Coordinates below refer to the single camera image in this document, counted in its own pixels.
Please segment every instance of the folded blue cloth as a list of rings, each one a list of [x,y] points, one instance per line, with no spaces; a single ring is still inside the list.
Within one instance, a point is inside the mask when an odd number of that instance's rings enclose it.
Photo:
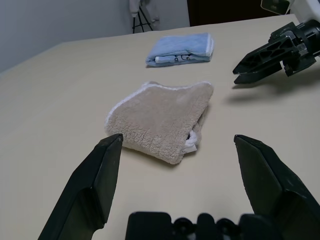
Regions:
[[[162,37],[146,57],[152,67],[209,62],[214,40],[207,32],[185,36]]]

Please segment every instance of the fleece cloth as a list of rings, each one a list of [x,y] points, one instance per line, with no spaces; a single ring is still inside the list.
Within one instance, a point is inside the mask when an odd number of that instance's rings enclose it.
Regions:
[[[145,63],[151,67],[210,62],[214,40],[207,32],[165,36],[156,42]]]
[[[104,129],[123,134],[123,146],[170,164],[196,150],[213,86],[207,81],[189,86],[146,82],[108,113]]]

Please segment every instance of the table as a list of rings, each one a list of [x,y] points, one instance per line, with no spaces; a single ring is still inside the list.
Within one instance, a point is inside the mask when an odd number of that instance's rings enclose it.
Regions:
[[[238,222],[252,208],[235,134],[271,146],[320,202],[320,66],[255,87],[234,86],[232,70],[293,15],[66,42],[12,68],[0,80],[0,238],[34,240],[74,169],[104,138],[111,108],[147,81],[210,81],[214,93],[196,154],[171,166],[123,149],[104,229],[93,240],[124,239],[129,214],[164,211],[196,221],[207,212]],[[161,36],[210,32],[209,63],[147,68]]]

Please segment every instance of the dark doorway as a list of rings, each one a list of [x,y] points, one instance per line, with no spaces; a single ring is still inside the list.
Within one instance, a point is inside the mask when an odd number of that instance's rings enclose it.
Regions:
[[[219,24],[275,16],[261,0],[187,0],[190,26]]]

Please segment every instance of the white robot part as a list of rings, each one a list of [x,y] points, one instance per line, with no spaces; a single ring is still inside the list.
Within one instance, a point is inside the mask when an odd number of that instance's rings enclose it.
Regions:
[[[299,23],[312,19],[320,23],[320,2],[318,0],[295,0],[291,3],[290,9]]]

